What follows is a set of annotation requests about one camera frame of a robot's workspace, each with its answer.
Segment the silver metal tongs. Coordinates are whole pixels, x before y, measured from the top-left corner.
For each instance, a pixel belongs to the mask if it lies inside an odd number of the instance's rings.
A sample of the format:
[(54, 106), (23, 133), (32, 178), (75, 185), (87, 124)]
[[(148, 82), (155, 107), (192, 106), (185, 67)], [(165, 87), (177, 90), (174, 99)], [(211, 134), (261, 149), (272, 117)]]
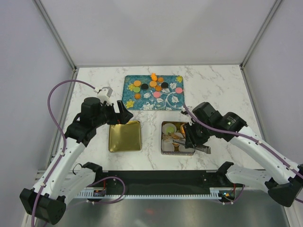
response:
[(194, 145), (186, 145), (185, 139), (173, 139), (172, 141), (173, 141), (173, 143), (183, 145), (186, 148), (193, 148), (194, 150), (201, 151), (206, 154), (211, 154), (211, 148), (209, 146), (202, 145), (202, 146), (195, 147)]

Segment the gold tin lid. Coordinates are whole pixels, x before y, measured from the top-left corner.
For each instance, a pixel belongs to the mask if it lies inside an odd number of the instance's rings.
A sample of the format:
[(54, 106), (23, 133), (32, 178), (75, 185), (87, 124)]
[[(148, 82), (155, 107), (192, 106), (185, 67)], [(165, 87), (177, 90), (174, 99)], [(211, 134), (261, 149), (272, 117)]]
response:
[(129, 121), (127, 124), (109, 127), (109, 152), (140, 151), (142, 149), (141, 123)]

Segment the green sandwich cookie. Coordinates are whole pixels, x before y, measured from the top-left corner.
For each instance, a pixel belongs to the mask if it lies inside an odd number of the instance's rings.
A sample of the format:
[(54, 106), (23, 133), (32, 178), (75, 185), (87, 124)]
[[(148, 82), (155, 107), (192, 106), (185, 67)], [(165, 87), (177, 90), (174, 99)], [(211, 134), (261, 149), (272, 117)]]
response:
[(174, 128), (173, 127), (167, 127), (166, 128), (166, 133), (174, 133)]

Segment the pink sandwich cookie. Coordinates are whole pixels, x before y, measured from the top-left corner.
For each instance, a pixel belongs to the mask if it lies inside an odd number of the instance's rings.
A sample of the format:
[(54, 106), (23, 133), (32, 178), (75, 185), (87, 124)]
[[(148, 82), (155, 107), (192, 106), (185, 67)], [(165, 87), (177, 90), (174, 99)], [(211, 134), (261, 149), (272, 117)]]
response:
[(159, 98), (159, 97), (161, 96), (161, 93), (158, 92), (158, 91), (156, 91), (156, 92), (153, 93), (153, 96), (154, 96), (155, 98)]

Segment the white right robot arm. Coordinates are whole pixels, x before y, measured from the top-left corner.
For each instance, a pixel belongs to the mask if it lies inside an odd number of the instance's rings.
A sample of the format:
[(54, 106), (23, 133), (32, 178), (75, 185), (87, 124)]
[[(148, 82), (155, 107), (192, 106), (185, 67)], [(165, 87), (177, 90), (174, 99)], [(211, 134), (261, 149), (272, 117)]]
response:
[(221, 115), (209, 102), (202, 102), (192, 111), (185, 105), (182, 114), (190, 118), (184, 125), (186, 148), (205, 151), (205, 143), (216, 137), (238, 147), (263, 167), (255, 170), (225, 162), (217, 170), (220, 186), (231, 183), (249, 186), (266, 192), (284, 207), (291, 207), (298, 200), (303, 189), (303, 166), (280, 154), (240, 116), (233, 112)]

